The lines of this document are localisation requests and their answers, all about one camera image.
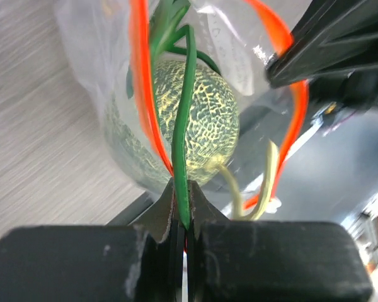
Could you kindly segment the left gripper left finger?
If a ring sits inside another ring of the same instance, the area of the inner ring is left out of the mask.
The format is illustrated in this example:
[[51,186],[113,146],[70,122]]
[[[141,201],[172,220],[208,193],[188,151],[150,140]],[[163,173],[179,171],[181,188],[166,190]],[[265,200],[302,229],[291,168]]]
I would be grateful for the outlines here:
[[180,301],[173,181],[132,224],[19,226],[0,238],[0,301]]

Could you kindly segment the green melon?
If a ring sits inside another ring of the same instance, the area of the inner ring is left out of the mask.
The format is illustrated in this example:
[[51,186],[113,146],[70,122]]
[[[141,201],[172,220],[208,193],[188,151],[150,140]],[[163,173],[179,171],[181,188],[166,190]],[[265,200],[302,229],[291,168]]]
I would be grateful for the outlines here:
[[[168,143],[173,131],[181,98],[185,62],[160,60],[156,63],[156,106],[161,134]],[[110,101],[103,121],[105,138],[111,154],[140,187],[160,194],[170,174],[163,163],[146,148],[131,126],[122,119],[115,99]],[[227,168],[239,140],[239,111],[235,95],[216,71],[197,64],[185,134],[186,172],[190,180],[203,186],[221,173],[230,187],[235,220],[257,220],[264,212],[273,191],[274,168],[278,165],[278,147],[269,142],[267,149],[267,184],[262,186],[262,199],[249,214],[242,209],[243,196],[238,183]]]

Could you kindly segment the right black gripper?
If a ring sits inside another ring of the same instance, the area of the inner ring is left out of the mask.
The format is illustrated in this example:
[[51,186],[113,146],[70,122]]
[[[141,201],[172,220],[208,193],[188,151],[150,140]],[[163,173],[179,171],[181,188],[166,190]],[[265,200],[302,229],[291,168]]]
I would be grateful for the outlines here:
[[272,87],[319,76],[309,83],[310,103],[378,106],[377,0],[312,1],[292,35],[290,47],[268,66]]

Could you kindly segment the clear zip top bag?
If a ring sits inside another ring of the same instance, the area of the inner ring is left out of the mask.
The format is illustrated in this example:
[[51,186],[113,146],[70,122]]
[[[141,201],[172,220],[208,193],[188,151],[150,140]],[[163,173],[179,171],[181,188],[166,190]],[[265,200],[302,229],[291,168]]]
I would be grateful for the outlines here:
[[[306,117],[304,81],[273,90],[263,74],[294,39],[262,1],[56,1],[55,17],[78,83],[96,107],[112,157],[160,193],[169,181],[184,220],[189,182],[229,188],[235,220],[273,204],[286,156]],[[256,177],[239,184],[240,123],[251,103],[292,108],[281,143],[256,136]]]

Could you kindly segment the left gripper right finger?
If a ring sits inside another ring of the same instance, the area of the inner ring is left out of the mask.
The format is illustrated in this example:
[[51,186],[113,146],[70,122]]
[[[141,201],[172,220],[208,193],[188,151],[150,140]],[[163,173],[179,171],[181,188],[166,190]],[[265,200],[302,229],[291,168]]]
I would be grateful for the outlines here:
[[368,301],[352,236],[326,221],[237,221],[188,183],[190,301]]

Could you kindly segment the green onion toy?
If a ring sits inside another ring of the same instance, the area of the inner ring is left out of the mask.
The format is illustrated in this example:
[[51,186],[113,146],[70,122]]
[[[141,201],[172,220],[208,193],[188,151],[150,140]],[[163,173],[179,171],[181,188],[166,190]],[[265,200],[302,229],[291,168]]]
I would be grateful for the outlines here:
[[[185,228],[191,221],[190,201],[185,161],[185,133],[195,83],[197,59],[203,60],[211,69],[218,71],[215,62],[197,50],[195,32],[191,25],[180,26],[190,4],[160,1],[151,24],[146,1],[130,1],[129,40],[131,44],[130,71],[138,109],[140,125],[155,153],[173,176],[175,197],[180,219]],[[186,55],[184,80],[172,140],[172,155],[168,156],[159,129],[153,88],[152,66],[158,55],[165,51],[179,53],[175,43],[186,39],[183,53]]]

